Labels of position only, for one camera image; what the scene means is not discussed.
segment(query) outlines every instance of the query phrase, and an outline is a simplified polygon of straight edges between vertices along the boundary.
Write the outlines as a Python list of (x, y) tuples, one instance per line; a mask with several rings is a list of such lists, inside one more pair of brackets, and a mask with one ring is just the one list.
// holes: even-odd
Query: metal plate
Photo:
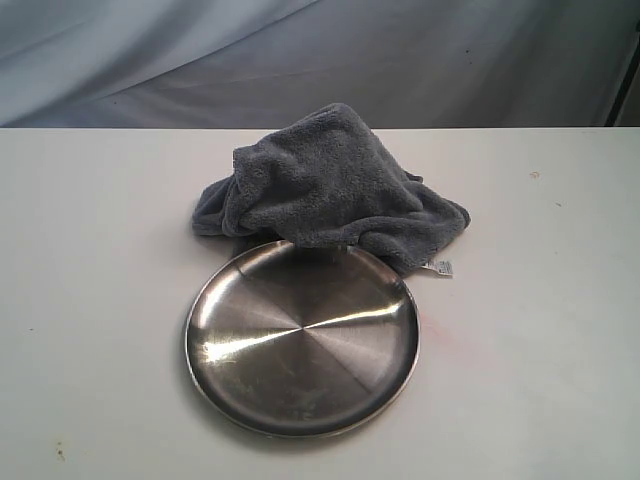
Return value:
[(402, 279), (354, 247), (269, 243), (231, 260), (185, 332), (191, 375), (231, 420), (305, 437), (372, 418), (406, 384), (419, 327)]

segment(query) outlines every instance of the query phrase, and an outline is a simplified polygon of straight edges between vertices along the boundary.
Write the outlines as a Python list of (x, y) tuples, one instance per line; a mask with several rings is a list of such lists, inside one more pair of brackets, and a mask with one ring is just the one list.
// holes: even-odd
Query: microfiber towel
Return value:
[(233, 168), (202, 193), (196, 234), (357, 245), (405, 276), (470, 222), (463, 207), (405, 172), (344, 104), (237, 148)]

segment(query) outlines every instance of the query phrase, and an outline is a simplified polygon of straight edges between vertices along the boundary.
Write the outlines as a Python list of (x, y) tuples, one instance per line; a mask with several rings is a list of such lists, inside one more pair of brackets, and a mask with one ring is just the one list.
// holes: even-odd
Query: gray fabric backdrop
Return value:
[(344, 102), (377, 128), (600, 125), (639, 18), (638, 0), (0, 0), (0, 123), (278, 128)]

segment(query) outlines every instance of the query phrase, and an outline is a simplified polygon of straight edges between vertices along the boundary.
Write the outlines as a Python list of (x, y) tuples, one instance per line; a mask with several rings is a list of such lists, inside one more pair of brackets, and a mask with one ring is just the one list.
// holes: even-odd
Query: gray cloth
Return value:
[(464, 208), (402, 170), (343, 104), (236, 149), (233, 167), (232, 176), (202, 193), (196, 234), (357, 245), (406, 275), (470, 222)]

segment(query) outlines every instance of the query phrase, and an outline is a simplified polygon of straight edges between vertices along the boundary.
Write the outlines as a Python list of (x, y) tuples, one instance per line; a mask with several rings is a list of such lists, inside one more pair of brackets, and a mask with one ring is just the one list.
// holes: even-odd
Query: table surface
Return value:
[(640, 130), (379, 131), (468, 207), (408, 279), (422, 354), (398, 401), (334, 439), (212, 412), (181, 351), (231, 252), (200, 191), (264, 131), (0, 131), (0, 477), (637, 479)]

